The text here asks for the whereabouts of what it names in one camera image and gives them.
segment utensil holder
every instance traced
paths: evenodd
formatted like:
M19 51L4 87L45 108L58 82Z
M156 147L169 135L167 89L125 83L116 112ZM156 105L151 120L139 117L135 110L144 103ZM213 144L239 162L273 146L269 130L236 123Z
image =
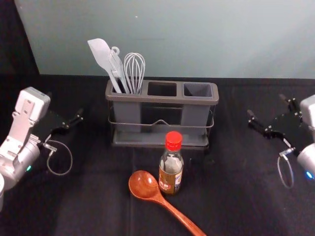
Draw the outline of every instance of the utensil holder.
M117 146L164 146L177 130L184 148L206 148L214 125L218 87L213 83L143 80L140 94L116 93L108 81L108 120Z

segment wire whisk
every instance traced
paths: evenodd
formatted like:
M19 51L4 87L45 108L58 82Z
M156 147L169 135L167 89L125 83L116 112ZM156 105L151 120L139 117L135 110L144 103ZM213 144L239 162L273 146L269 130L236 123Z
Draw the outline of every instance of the wire whisk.
M128 53L124 59L124 73L130 93L139 94L142 88L142 81L146 62L139 53Z

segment bottle label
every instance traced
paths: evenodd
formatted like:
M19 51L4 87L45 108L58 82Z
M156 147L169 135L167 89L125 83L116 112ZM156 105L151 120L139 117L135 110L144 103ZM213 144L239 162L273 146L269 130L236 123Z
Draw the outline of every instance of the bottle label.
M158 175L158 185L160 190L167 194L176 193L181 186L182 173L183 169L177 174L170 175L160 168Z

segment black tablecloth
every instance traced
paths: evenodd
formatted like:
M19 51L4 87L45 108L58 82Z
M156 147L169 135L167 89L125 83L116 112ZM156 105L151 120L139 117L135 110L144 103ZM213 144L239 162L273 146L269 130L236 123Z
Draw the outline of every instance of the black tablecloth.
M184 150L181 190L166 199L207 235L314 235L315 185L292 156L295 186L283 187L277 157L285 145L250 130L246 111L250 108L268 121L286 112L279 93L302 100L315 94L315 81L208 81L218 85L220 95L210 135L215 163L189 165L189 159L202 159L204 153ZM168 211L131 196L132 172L147 170L157 178L162 150L111 147L105 78L1 77L0 85L1 140L8 134L18 93L27 86L51 91L50 109L66 118L86 108L83 123L55 137L72 150L71 173L51 175L42 154L23 180L5 193L1 235L189 235Z

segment cable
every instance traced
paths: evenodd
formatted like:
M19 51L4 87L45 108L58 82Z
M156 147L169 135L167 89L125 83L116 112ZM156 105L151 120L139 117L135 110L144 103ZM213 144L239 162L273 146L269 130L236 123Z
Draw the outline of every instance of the cable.
M72 157L72 153L71 153L71 151L70 151L70 149L67 147L67 145L66 144L64 144L64 143L62 143L62 142L59 142L59 141L57 141L57 140L51 140L51 139L46 139L46 141L45 142L47 142L47 141L50 141L50 142L53 142L53 143L57 143L57 144L61 144L61 145L63 145L67 150L68 150L68 152L69 152L69 154L70 154L70 167L69 167L69 169L66 171L66 172L64 172L64 173L57 173L57 172L54 172L51 168L50 168L50 166L49 166L49 161L50 161L50 158L52 157L52 152L49 154L49 156L48 156L48 158L47 158L47 168L48 168L48 170L51 172L51 173L53 173L54 175L57 175L57 176L64 176L64 175L66 175L66 174L68 174L70 171L71 171L71 169L72 169L72 163L73 163L73 157Z
M280 159L281 159L281 157L284 158L284 160L287 162L287 164L288 164L288 166L289 166L290 175L291 175L291 185L287 185L287 184L285 183L285 181L284 181L283 176L282 176L282 172L281 172L281 169L280 169ZM277 166L278 166L278 172L279 172L279 175L280 175L280 179L281 179L282 184L283 184L286 188L288 188L288 189L293 188L293 186L294 186L293 170L292 170L291 164L290 164L290 162L289 162L289 159L287 158L286 155L284 155L284 154L283 154L283 155L279 155L278 161L277 161Z

